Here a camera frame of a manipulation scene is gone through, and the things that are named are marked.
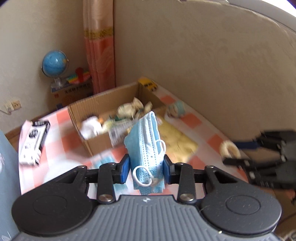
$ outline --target power cord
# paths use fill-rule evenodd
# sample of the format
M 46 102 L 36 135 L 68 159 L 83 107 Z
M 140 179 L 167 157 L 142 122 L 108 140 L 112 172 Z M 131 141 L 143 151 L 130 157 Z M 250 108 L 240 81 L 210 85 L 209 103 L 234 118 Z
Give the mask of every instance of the power cord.
M 1 109 L 0 109 L 0 111 L 3 112 L 4 114 L 11 115 L 11 112 L 7 113 L 7 112 L 5 112 L 4 110 L 1 110 Z

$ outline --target blue cloth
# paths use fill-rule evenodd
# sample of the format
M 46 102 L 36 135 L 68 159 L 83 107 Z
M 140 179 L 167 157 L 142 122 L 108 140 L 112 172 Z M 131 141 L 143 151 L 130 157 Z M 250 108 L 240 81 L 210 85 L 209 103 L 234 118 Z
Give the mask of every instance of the blue cloth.
M 21 195 L 18 154 L 0 131 L 0 238 L 9 240 L 18 234 L 11 207 Z

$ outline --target blue globe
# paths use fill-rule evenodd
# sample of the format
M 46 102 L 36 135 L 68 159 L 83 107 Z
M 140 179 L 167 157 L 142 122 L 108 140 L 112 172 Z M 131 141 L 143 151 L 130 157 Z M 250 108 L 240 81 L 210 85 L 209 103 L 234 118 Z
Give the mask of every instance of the blue globe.
M 59 77 L 67 68 L 67 56 L 60 50 L 48 52 L 42 61 L 42 71 L 48 77 Z

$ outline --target blue face mask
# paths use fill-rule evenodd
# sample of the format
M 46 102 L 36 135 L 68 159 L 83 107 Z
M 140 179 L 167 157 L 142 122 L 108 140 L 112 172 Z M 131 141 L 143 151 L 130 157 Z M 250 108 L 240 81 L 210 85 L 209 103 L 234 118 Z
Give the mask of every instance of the blue face mask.
M 124 144 L 130 156 L 134 189 L 142 195 L 162 193 L 165 143 L 160 139 L 154 112 L 149 112 L 133 126 Z

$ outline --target white ear loop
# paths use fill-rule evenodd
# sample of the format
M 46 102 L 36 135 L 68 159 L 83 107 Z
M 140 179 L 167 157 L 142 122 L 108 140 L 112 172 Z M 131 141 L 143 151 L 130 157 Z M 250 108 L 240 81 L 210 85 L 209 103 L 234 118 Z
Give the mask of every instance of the white ear loop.
M 163 140 L 161 140 L 161 139 L 159 139 L 159 140 L 157 140 L 157 141 L 155 141 L 155 142 L 160 142 L 160 143 L 162 143 L 161 148 L 162 148 L 162 151 L 163 151 L 164 154 L 165 154 L 165 152 L 166 152 L 166 145 L 165 145 L 165 142 L 164 142 Z M 138 177 L 137 177 L 137 173 L 136 173 L 136 171 L 137 171 L 139 168 L 144 168 L 144 169 L 148 172 L 148 175 L 149 175 L 149 177 L 150 177 L 149 183 L 145 184 L 145 183 L 142 183 L 142 182 L 139 181 L 139 179 L 138 179 Z M 156 185 L 159 183 L 158 178 L 154 178 L 154 176 L 152 175 L 152 173 L 151 173 L 151 172 L 149 171 L 149 169 L 148 169 L 147 167 L 145 167 L 145 166 L 137 166 L 137 167 L 135 167 L 134 170 L 133 170 L 132 176 L 133 176 L 134 181 L 135 181 L 139 186 L 141 186 L 141 187 L 149 187 L 149 186 L 154 187 L 154 186 L 156 186 Z
M 136 170 L 139 169 L 139 168 L 144 168 L 144 169 L 148 172 L 148 175 L 150 176 L 150 180 L 149 180 L 149 183 L 148 183 L 148 184 L 145 184 L 145 183 L 140 182 L 139 179 L 137 178 Z M 149 187 L 152 183 L 155 182 L 152 173 L 151 173 L 151 172 L 149 171 L 149 169 L 148 169 L 147 167 L 145 167 L 145 166 L 137 166 L 137 167 L 135 167 L 134 170 L 133 170 L 133 174 L 132 174 L 132 176 L 133 176 L 134 181 L 135 181 L 139 186 L 141 186 L 141 187 Z
M 166 145 L 165 145 L 165 142 L 163 141 L 163 140 L 161 140 L 161 139 L 159 139 L 159 140 L 157 140 L 157 141 L 155 141 L 155 142 L 160 142 L 160 143 L 162 143 L 162 145 L 163 146 L 161 146 L 162 147 L 162 149 L 163 149 L 163 153 L 165 154 L 165 152 L 166 152 Z

